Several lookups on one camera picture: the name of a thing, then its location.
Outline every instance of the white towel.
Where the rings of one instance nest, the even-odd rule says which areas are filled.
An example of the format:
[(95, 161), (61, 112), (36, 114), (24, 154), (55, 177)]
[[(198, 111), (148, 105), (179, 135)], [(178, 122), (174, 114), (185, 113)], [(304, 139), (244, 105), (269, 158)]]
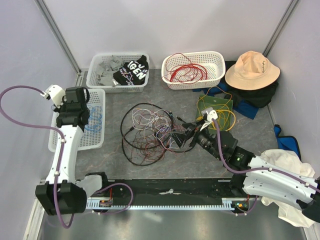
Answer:
[[(313, 177), (315, 171), (309, 163), (302, 163), (294, 151), (272, 149), (264, 151), (260, 156), (264, 161), (306, 177)], [(268, 206), (275, 203), (279, 206), (278, 217), (295, 227), (309, 228), (315, 222), (305, 217), (301, 210), (286, 203), (263, 197), (261, 202)]]

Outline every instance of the white basket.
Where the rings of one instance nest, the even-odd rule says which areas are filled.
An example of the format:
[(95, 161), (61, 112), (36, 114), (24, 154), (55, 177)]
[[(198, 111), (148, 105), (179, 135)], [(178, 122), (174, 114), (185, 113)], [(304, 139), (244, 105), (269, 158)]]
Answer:
[(216, 51), (200, 51), (200, 52), (189, 52), (184, 53), (193, 64), (199, 64), (205, 67), (207, 71), (207, 80), (199, 80), (192, 83), (189, 81), (188, 84), (181, 82), (170, 82), (167, 79), (171, 78), (171, 73), (173, 69), (177, 66), (186, 65), (190, 62), (181, 54), (174, 56), (168, 56), (162, 63), (161, 76), (162, 80), (168, 85), (170, 89), (181, 90), (181, 89), (201, 89), (201, 88), (210, 88), (217, 86), (220, 82), (220, 79), (226, 73), (226, 64), (224, 57)]
[(130, 53), (130, 54), (106, 54), (100, 53), (93, 57), (88, 74), (86, 76), (86, 85), (89, 88), (99, 88), (103, 89), (106, 93), (141, 93), (144, 90), (144, 87), (148, 83), (149, 78), (149, 70), (146, 73), (144, 84), (142, 85), (133, 85), (133, 86), (125, 86), (125, 85), (117, 85), (117, 86), (104, 86), (100, 85), (97, 80), (97, 66), (104, 62), (106, 65), (110, 63), (110, 58), (112, 56), (118, 57), (123, 59), (125, 63), (130, 62), (131, 60), (138, 60), (141, 58), (142, 55), (146, 56), (146, 61), (150, 68), (149, 56), (147, 54), (137, 54), (137, 53)]
[[(87, 107), (90, 110), (89, 123), (85, 126), (80, 141), (79, 151), (97, 149), (102, 146), (105, 139), (105, 118), (106, 118), (106, 93), (102, 89), (89, 89), (90, 100)], [(52, 116), (51, 126), (56, 127), (56, 118), (59, 113)], [(51, 130), (49, 135), (48, 148), (51, 152), (56, 151), (58, 134)]]

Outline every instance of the gray cloth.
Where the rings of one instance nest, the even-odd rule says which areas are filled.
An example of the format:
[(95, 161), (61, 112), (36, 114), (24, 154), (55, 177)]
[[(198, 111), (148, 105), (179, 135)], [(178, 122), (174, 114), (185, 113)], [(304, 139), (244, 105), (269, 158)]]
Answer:
[(101, 85), (105, 86), (118, 85), (117, 81), (114, 80), (114, 73), (119, 71), (119, 69), (123, 67), (124, 64), (124, 61), (117, 56), (111, 57), (109, 65), (105, 64), (104, 62), (101, 62), (95, 70), (98, 82)]

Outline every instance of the beige hat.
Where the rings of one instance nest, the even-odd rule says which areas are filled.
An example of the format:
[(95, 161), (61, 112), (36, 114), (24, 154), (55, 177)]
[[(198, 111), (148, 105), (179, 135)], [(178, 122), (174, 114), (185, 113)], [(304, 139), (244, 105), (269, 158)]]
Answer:
[(280, 75), (280, 69), (260, 52), (247, 51), (225, 74), (231, 87), (242, 90), (262, 89), (272, 84)]

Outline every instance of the black cable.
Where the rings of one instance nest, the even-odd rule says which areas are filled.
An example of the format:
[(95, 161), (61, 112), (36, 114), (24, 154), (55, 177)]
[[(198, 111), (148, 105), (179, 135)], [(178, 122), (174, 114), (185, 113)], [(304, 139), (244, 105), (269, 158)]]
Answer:
[[(126, 119), (126, 116), (127, 116), (134, 108), (136, 108), (136, 107), (139, 106), (139, 105), (149, 105), (149, 106), (156, 107), (156, 108), (158, 108), (158, 109), (160, 109), (160, 110), (163, 110), (163, 111), (165, 112), (165, 114), (166, 114), (166, 115), (170, 118), (170, 120), (171, 120), (171, 129), (174, 129), (175, 118), (174, 118), (174, 116), (173, 116), (173, 114), (172, 114), (171, 112), (168, 113), (168, 112), (167, 112), (166, 110), (164, 110), (163, 108), (161, 108), (161, 107), (159, 107), (159, 106), (157, 106), (157, 105), (154, 105), (154, 104), (152, 104), (152, 103), (148, 103), (148, 102), (138, 103), (138, 104), (134, 105), (133, 107), (131, 107), (131, 108), (124, 114), (124, 116), (123, 116), (123, 118), (122, 118), (122, 120), (121, 120), (121, 123), (120, 123), (120, 132), (121, 132), (121, 136), (122, 136), (122, 141), (121, 141), (122, 152), (123, 152), (125, 158), (126, 158), (130, 163), (132, 163), (132, 164), (135, 165), (135, 166), (141, 166), (141, 167), (142, 167), (142, 166), (150, 166), (150, 165), (152, 165), (152, 164), (155, 164), (155, 163), (158, 162), (159, 160), (161, 160), (162, 157), (163, 157), (163, 155), (164, 155), (165, 152), (167, 151), (167, 149), (164, 149), (162, 156), (160, 156), (158, 159), (156, 159), (155, 161), (153, 161), (153, 162), (151, 162), (151, 163), (148, 163), (148, 164), (137, 164), (137, 163), (133, 162), (133, 161), (127, 156), (126, 151), (125, 151), (125, 147), (124, 147), (124, 141), (125, 141), (128, 145), (130, 145), (131, 147), (133, 147), (134, 149), (137, 149), (137, 150), (149, 150), (149, 149), (155, 149), (155, 148), (157, 148), (157, 147), (163, 148), (163, 146), (162, 146), (161, 144), (159, 144), (159, 145), (154, 145), (154, 146), (147, 147), (147, 148), (141, 148), (141, 147), (137, 147), (137, 146), (133, 145), (131, 142), (129, 142), (129, 141), (126, 139), (126, 135), (127, 135), (128, 133), (130, 133), (131, 131), (133, 131), (133, 130), (134, 130), (134, 127), (131, 127), (131, 128), (124, 134), (124, 133), (123, 133), (123, 129), (122, 129), (122, 128), (123, 128), (123, 123), (124, 123), (124, 121), (125, 121), (125, 119)], [(171, 151), (174, 152), (174, 153), (187, 153), (187, 152), (191, 151), (194, 147), (195, 147), (195, 146), (193, 146), (193, 147), (191, 147), (191, 148), (189, 148), (189, 149), (187, 149), (187, 150), (185, 150), (185, 151), (176, 151), (176, 150), (171, 150)]]
[(128, 133), (130, 133), (130, 132), (131, 132), (132, 130), (134, 130), (134, 129), (135, 129), (135, 128), (132, 126), (132, 127), (129, 129), (129, 131), (124, 134), (124, 136), (123, 136), (123, 138), (122, 138), (122, 141), (121, 141), (122, 152), (123, 152), (125, 158), (126, 158), (130, 163), (132, 163), (133, 165), (139, 166), (139, 167), (150, 166), (150, 165), (155, 164), (155, 163), (157, 163), (158, 161), (160, 161), (160, 160), (163, 158), (164, 154), (166, 153), (166, 151), (167, 151), (166, 149), (164, 149), (163, 154), (162, 154), (158, 159), (154, 160), (154, 161), (151, 162), (151, 163), (147, 163), (147, 164), (138, 164), (138, 163), (135, 163), (135, 162), (133, 162), (133, 161), (128, 157), (128, 155), (126, 154), (126, 151), (125, 151), (124, 139), (126, 139), (126, 135), (127, 135)]
[(173, 127), (172, 117), (170, 116), (170, 114), (167, 113), (167, 111), (165, 111), (163, 108), (161, 108), (161, 107), (159, 107), (159, 106), (157, 106), (157, 105), (154, 105), (154, 104), (151, 104), (151, 103), (147, 103), (147, 102), (142, 102), (142, 103), (138, 103), (138, 104), (134, 105), (134, 106), (133, 106), (132, 108), (130, 108), (130, 109), (125, 113), (125, 115), (123, 116), (122, 121), (121, 121), (121, 124), (120, 124), (121, 136), (123, 137), (123, 139), (125, 140), (125, 142), (126, 142), (127, 144), (129, 144), (131, 147), (133, 147), (134, 149), (138, 149), (138, 150), (155, 149), (155, 148), (159, 147), (160, 144), (159, 144), (159, 145), (154, 145), (154, 146), (151, 146), (151, 147), (147, 147), (147, 148), (141, 148), (141, 147), (137, 147), (137, 146), (131, 144), (131, 143), (126, 139), (126, 137), (125, 137), (125, 136), (126, 136), (129, 132), (131, 132), (131, 131), (129, 130), (129, 131), (127, 131), (125, 134), (124, 134), (123, 131), (122, 131), (122, 126), (123, 126), (123, 123), (124, 123), (124, 121), (125, 121), (126, 116), (127, 116), (135, 107), (137, 107), (137, 106), (139, 106), (139, 105), (150, 105), (150, 106), (156, 107), (156, 108), (158, 108), (158, 109), (160, 109), (160, 110), (163, 110), (163, 111), (165, 112), (165, 114), (171, 119), (171, 127)]

